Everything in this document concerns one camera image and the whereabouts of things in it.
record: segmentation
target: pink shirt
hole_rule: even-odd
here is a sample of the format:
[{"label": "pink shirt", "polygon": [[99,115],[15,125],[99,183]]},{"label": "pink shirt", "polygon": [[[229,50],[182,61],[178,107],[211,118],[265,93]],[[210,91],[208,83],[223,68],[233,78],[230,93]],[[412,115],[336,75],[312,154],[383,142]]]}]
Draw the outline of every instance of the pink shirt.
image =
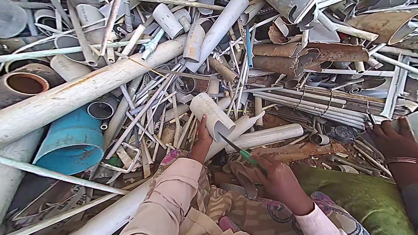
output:
[{"label": "pink shirt", "polygon": [[[158,178],[150,198],[121,235],[178,235],[181,220],[196,195],[202,164],[179,158]],[[308,215],[295,215],[304,235],[347,235],[339,230],[315,204]]]}]

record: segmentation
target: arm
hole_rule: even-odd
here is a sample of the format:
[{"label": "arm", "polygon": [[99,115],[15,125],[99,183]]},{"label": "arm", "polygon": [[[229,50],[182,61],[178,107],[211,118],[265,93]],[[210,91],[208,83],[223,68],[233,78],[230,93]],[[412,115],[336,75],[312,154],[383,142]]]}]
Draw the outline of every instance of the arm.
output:
[{"label": "arm", "polygon": [[[394,157],[418,158],[418,143],[406,118],[397,120],[399,133],[390,121],[383,121],[381,125],[374,125],[373,129],[366,129],[373,139],[376,148],[385,159]],[[402,193],[406,212],[415,230],[418,228],[418,164],[394,162],[387,165],[393,179]]]},{"label": "arm", "polygon": [[306,195],[288,165],[272,158],[252,157],[267,171],[265,176],[259,168],[255,168],[270,198],[283,202],[293,212],[304,235],[346,235]]},{"label": "arm", "polygon": [[158,178],[150,198],[121,235],[177,235],[180,221],[196,195],[198,179],[212,138],[205,128],[206,115],[198,123],[199,140],[189,158],[179,158]]}]

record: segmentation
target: blue pvc pipe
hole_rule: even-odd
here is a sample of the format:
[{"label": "blue pvc pipe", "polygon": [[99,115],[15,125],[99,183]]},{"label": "blue pvc pipe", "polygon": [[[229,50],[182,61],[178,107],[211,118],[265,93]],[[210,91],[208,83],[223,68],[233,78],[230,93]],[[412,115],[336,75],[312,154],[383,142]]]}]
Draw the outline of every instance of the blue pvc pipe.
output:
[{"label": "blue pvc pipe", "polygon": [[33,164],[67,175],[94,166],[104,154],[101,123],[87,113],[87,105],[55,120]]},{"label": "blue pvc pipe", "polygon": [[245,26],[246,40],[247,40],[247,57],[248,57],[248,68],[252,68],[252,49],[251,49],[251,40],[250,40],[250,27],[248,24]]}]

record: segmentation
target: scrap pile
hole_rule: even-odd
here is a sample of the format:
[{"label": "scrap pile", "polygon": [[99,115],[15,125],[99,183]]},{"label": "scrap pile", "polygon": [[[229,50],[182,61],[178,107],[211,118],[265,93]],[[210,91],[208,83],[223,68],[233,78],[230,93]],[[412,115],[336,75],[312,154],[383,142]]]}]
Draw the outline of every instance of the scrap pile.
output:
[{"label": "scrap pile", "polygon": [[[141,185],[136,204],[109,210],[119,214],[113,222],[78,231],[92,234],[99,223],[112,234],[164,156],[192,149],[203,114],[214,139],[206,161],[217,155],[206,164],[244,160],[223,135],[284,162],[335,153],[310,159],[391,177],[360,134],[418,107],[411,4],[0,0],[3,231],[58,234]],[[281,124],[267,127],[269,118]],[[361,163],[341,159],[355,151]],[[50,178],[27,176],[18,189],[24,171]],[[103,191],[112,194],[98,198]]]}]

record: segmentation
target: bangle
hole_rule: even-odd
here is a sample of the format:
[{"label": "bangle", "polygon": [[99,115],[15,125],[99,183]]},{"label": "bangle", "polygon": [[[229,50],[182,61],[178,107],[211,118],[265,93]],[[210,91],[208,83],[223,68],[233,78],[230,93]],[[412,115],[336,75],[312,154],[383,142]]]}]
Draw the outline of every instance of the bangle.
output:
[{"label": "bangle", "polygon": [[385,160],[386,164],[394,163],[394,162],[406,162],[406,163],[415,163],[418,164],[418,158],[410,158],[410,157],[394,157]]}]

